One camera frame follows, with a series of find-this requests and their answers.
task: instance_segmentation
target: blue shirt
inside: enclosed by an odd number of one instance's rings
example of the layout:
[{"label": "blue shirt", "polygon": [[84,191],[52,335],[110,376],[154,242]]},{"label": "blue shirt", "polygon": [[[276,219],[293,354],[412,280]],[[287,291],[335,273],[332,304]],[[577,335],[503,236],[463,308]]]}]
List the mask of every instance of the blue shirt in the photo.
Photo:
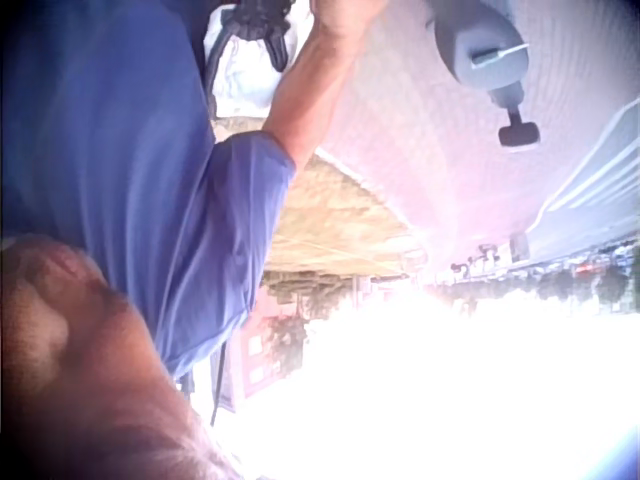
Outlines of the blue shirt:
[{"label": "blue shirt", "polygon": [[3,42],[3,236],[86,250],[179,376],[253,308],[293,163],[263,133],[215,144],[162,4],[39,3]]}]

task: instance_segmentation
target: window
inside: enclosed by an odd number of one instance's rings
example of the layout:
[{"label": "window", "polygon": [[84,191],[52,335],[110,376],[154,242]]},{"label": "window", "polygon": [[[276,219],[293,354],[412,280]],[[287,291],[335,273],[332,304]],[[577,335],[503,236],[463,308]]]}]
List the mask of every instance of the window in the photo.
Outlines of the window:
[{"label": "window", "polygon": [[251,383],[258,383],[262,381],[263,378],[264,378],[264,370],[262,369],[262,367],[254,368],[253,370],[251,370],[251,373],[249,374],[249,381]]},{"label": "window", "polygon": [[249,355],[254,356],[262,353],[262,338],[259,335],[249,339]]}]

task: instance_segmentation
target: person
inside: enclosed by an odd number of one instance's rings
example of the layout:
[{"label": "person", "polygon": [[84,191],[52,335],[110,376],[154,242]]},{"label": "person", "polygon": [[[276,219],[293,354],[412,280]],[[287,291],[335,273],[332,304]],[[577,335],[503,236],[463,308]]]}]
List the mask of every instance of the person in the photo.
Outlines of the person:
[{"label": "person", "polygon": [[2,82],[2,441],[15,462],[47,478],[237,478],[174,379],[253,308],[289,183],[385,3],[312,2],[262,131],[218,144],[172,8],[17,4]]}]

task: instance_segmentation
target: raised arm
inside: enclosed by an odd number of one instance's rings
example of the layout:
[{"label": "raised arm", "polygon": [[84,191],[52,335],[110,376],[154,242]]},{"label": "raised arm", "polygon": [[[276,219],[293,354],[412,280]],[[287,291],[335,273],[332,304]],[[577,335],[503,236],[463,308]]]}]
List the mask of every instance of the raised arm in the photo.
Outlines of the raised arm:
[{"label": "raised arm", "polygon": [[263,127],[291,156],[298,171],[326,135],[369,25],[386,3],[387,0],[312,1],[313,30],[280,83]]}]

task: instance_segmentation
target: hand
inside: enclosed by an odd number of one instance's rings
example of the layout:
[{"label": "hand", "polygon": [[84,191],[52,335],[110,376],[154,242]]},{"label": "hand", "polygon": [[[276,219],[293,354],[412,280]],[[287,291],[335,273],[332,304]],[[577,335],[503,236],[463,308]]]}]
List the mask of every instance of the hand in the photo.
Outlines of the hand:
[{"label": "hand", "polygon": [[360,39],[388,0],[311,0],[316,25],[339,39]]}]

